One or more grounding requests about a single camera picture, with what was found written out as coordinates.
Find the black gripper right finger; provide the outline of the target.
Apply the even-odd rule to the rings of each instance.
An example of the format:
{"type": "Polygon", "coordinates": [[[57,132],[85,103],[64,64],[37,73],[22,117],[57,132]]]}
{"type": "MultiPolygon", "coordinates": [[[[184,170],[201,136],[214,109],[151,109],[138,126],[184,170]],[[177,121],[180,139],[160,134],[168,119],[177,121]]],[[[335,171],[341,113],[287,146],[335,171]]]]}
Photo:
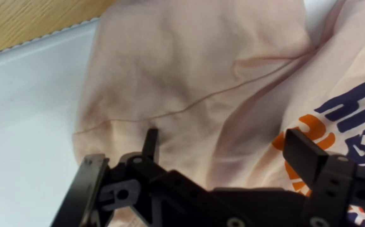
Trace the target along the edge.
{"type": "Polygon", "coordinates": [[[304,227],[357,227],[350,205],[365,211],[365,166],[341,153],[326,152],[301,129],[286,131],[283,156],[311,189],[302,208],[304,227]]]}

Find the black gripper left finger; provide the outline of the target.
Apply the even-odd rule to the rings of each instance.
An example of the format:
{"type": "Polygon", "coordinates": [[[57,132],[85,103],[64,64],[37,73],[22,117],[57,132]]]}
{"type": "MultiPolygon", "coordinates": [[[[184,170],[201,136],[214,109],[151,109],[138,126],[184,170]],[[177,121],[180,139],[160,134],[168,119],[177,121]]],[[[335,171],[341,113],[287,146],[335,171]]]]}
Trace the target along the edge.
{"type": "Polygon", "coordinates": [[[144,160],[156,162],[158,137],[160,129],[149,128],[143,150],[123,155],[114,167],[104,153],[86,155],[51,227],[108,227],[115,210],[125,206],[151,225],[152,202],[128,167],[144,160]]]}

